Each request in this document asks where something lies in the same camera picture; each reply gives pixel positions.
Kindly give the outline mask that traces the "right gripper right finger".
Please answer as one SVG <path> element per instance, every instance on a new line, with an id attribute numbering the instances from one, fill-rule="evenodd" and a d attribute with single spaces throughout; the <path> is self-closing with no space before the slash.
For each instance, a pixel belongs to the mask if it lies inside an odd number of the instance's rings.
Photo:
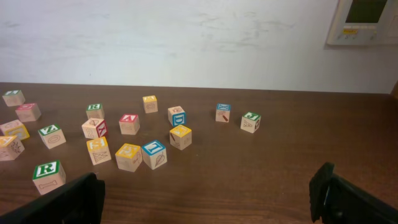
<path id="1" fill-rule="evenodd" d="M 397 224 L 397 210 L 333 173 L 324 163 L 309 183 L 312 222 L 325 224 Z"/>

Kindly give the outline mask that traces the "red A block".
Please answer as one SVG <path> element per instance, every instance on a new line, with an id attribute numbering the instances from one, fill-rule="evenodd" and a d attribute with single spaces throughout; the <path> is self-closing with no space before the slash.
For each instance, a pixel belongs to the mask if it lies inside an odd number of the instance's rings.
<path id="1" fill-rule="evenodd" d="M 139 116 L 137 114 L 124 114 L 119 120 L 121 134 L 136 135 L 139 128 Z"/>

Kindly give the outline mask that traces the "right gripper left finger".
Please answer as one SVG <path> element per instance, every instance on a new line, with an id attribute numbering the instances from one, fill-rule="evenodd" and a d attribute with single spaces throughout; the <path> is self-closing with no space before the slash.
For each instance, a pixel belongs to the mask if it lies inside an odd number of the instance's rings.
<path id="1" fill-rule="evenodd" d="M 101 223 L 105 182 L 87 173 L 1 216 L 1 223 Z"/>

